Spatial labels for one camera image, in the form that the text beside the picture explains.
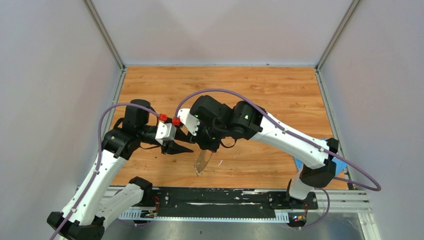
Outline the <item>metal key organizer plate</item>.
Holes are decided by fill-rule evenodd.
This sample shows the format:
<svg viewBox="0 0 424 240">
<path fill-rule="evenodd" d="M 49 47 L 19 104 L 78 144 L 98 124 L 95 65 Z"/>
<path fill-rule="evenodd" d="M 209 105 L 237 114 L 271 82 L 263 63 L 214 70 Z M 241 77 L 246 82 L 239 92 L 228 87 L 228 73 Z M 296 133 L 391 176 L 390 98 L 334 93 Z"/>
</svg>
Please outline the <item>metal key organizer plate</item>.
<svg viewBox="0 0 424 240">
<path fill-rule="evenodd" d="M 210 150 L 201 150 L 198 157 L 194 161 L 195 174 L 201 175 L 208 166 L 214 153 Z"/>
</svg>

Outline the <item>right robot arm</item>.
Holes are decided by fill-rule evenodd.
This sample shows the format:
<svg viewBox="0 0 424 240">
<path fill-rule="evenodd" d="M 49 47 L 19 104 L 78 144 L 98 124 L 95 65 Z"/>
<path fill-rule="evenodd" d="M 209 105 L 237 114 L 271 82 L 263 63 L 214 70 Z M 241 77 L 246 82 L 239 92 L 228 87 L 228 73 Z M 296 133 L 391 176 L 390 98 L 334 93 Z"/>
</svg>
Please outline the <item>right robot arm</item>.
<svg viewBox="0 0 424 240">
<path fill-rule="evenodd" d="M 230 137 L 235 141 L 258 141 L 301 160 L 301 170 L 289 181 L 285 195 L 286 204 L 292 209 L 301 207 L 311 190 L 326 187 L 336 176 L 333 158 L 339 141 L 335 138 L 315 139 L 245 100 L 231 108 L 210 95 L 202 95 L 189 113 L 199 120 L 193 141 L 202 150 L 216 152 L 223 145 L 222 140 Z"/>
</svg>

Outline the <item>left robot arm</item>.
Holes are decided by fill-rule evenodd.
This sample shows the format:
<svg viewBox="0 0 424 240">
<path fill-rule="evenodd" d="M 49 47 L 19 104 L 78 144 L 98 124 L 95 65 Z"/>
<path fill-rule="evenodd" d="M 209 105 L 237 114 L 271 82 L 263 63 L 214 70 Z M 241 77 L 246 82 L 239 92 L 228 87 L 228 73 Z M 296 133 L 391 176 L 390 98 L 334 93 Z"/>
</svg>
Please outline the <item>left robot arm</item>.
<svg viewBox="0 0 424 240">
<path fill-rule="evenodd" d="M 157 125 L 149 126 L 149 116 L 156 115 Z M 52 239 L 100 240 L 111 223 L 135 204 L 149 206 L 153 201 L 152 184 L 135 177 L 106 202 L 103 196 L 116 174 L 141 143 L 158 145 L 166 154 L 186 152 L 175 143 L 182 126 L 196 135 L 199 120 L 187 108 L 179 108 L 174 118 L 156 114 L 145 100 L 125 104 L 125 117 L 117 126 L 97 133 L 98 151 L 81 186 L 61 211 L 53 211 L 47 224 L 54 230 Z"/>
</svg>

